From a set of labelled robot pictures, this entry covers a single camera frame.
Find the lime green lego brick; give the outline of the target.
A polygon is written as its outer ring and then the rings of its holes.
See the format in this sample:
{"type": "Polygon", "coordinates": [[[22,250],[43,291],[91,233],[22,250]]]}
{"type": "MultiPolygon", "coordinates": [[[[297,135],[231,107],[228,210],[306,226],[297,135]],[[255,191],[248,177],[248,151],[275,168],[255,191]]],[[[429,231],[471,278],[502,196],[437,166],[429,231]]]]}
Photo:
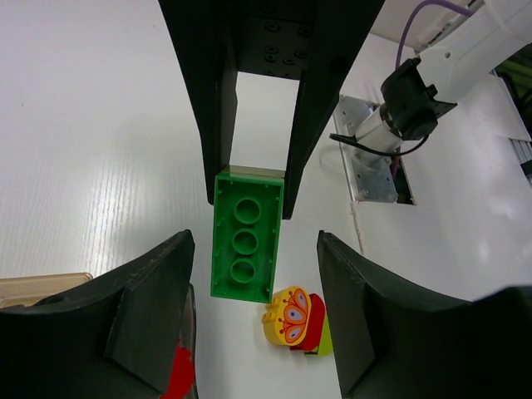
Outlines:
{"type": "Polygon", "coordinates": [[[272,170],[259,167],[228,165],[222,169],[224,173],[233,173],[241,175],[265,176],[269,178],[283,179],[285,172],[283,170],[272,170]]]}

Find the red round lego brick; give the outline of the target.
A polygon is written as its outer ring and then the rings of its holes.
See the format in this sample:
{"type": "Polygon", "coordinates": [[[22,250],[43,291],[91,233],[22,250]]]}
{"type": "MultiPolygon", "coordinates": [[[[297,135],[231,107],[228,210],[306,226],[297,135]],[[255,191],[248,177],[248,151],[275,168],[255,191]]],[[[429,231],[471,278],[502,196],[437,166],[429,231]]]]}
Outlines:
{"type": "Polygon", "coordinates": [[[192,361],[192,352],[181,344],[181,339],[175,350],[170,384],[166,394],[160,399],[183,399],[192,392],[195,382],[195,367],[192,361]]]}

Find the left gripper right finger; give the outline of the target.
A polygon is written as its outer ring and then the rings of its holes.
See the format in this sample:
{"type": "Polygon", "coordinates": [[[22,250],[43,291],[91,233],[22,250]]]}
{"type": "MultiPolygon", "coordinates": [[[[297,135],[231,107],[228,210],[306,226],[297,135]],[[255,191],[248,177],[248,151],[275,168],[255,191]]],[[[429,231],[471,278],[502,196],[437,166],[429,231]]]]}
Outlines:
{"type": "Polygon", "coordinates": [[[469,302],[423,288],[328,232],[317,252],[343,397],[530,397],[530,287],[469,302]]]}

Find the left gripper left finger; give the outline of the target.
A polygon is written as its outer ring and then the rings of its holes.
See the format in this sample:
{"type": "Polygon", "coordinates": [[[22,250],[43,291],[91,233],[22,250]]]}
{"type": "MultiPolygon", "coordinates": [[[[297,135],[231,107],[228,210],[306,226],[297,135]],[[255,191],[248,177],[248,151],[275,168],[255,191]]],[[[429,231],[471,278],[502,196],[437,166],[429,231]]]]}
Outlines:
{"type": "Polygon", "coordinates": [[[4,398],[157,398],[170,386],[195,254],[183,230],[91,281],[1,311],[4,398]]]}

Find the dark green lego brick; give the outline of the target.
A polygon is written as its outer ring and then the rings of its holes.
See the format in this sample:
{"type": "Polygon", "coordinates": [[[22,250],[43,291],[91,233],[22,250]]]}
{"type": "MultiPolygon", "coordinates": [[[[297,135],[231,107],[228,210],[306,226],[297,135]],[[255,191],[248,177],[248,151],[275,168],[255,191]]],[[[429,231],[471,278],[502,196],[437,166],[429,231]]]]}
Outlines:
{"type": "Polygon", "coordinates": [[[215,177],[210,294],[269,303],[278,257],[284,178],[215,177]]]}

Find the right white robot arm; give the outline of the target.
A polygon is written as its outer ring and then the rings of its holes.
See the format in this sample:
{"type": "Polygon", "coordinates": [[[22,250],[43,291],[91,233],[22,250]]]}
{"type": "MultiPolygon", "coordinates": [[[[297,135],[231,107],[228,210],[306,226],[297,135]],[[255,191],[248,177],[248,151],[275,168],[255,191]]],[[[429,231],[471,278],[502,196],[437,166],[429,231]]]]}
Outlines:
{"type": "MultiPolygon", "coordinates": [[[[285,170],[290,219],[304,168],[382,9],[379,1],[163,1],[160,9],[199,129],[209,199],[231,155],[241,72],[296,80],[285,170]]],[[[478,79],[531,42],[528,1],[485,1],[382,83],[386,128],[424,139],[478,79]]]]}

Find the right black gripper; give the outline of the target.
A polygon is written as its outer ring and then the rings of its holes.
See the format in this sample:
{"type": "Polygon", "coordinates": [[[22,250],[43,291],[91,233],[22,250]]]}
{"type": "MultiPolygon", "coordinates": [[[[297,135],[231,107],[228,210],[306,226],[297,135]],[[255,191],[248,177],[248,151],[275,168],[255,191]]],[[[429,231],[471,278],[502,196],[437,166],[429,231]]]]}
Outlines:
{"type": "Polygon", "coordinates": [[[238,71],[299,82],[283,218],[383,1],[160,1],[199,129],[207,199],[229,165],[238,71]]]}

